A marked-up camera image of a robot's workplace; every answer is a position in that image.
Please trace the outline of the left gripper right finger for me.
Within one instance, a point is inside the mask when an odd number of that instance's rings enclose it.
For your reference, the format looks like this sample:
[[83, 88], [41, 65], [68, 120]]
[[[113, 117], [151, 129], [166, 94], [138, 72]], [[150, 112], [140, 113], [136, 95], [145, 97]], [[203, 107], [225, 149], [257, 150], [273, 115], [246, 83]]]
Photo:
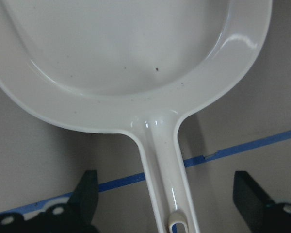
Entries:
[[235, 171], [233, 202], [252, 233], [291, 233], [291, 203], [275, 202], [246, 171]]

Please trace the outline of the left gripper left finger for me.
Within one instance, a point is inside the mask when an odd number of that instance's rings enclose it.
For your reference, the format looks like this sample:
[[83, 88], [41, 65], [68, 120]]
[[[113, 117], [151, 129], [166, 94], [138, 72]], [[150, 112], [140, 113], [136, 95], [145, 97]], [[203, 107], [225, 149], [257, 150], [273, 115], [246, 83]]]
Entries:
[[92, 225], [97, 204], [97, 172], [87, 170], [67, 203], [54, 204], [28, 220], [17, 212], [0, 214], [0, 233], [97, 233]]

